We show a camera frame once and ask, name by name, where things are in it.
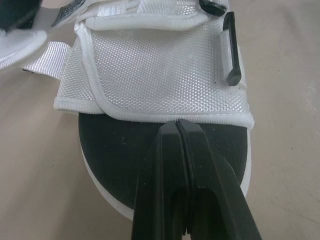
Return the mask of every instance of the beige floor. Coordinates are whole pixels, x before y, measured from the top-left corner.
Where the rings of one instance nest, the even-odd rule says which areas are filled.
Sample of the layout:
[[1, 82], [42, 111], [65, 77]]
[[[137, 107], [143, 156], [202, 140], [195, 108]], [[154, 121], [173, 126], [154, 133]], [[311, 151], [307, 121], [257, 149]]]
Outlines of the beige floor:
[[[263, 239], [320, 239], [320, 1], [231, 6], [256, 120], [247, 202]], [[53, 38], [72, 44], [73, 26]], [[128, 240], [86, 171], [78, 117], [53, 110], [58, 86], [0, 73], [0, 239]]]

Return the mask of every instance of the black plastic buckle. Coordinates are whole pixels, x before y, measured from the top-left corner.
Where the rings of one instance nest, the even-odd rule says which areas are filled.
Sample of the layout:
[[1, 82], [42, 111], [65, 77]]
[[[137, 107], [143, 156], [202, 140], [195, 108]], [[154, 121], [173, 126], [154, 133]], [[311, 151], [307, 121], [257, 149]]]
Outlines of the black plastic buckle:
[[213, 16], [221, 17], [227, 11], [225, 6], [208, 0], [199, 0], [199, 4], [203, 11]]
[[236, 35], [235, 13], [228, 12], [223, 21], [223, 30], [229, 30], [232, 70], [230, 71], [226, 81], [229, 86], [236, 86], [241, 80], [241, 69], [239, 64], [238, 44]]
[[198, 124], [164, 124], [141, 167], [132, 240], [261, 240], [228, 162]]

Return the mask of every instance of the white mesh fabric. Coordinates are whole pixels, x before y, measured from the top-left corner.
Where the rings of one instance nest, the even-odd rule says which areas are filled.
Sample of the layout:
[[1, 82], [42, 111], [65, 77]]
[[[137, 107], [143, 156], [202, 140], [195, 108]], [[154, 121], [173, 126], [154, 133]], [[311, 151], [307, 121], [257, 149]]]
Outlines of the white mesh fabric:
[[117, 119], [182, 117], [251, 128], [245, 77], [236, 87], [224, 80], [222, 24], [220, 18], [188, 31], [92, 30], [92, 68], [99, 82], [89, 81], [101, 90], [93, 89], [99, 106]]
[[54, 109], [87, 114], [102, 114], [91, 92], [82, 63], [79, 40], [76, 39], [64, 69]]

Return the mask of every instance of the white padded strap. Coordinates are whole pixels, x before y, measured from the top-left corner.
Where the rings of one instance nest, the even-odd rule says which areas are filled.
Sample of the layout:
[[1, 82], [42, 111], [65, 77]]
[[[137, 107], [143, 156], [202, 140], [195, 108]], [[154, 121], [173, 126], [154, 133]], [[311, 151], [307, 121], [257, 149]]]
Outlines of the white padded strap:
[[70, 51], [71, 47], [64, 42], [49, 41], [19, 66], [61, 80]]

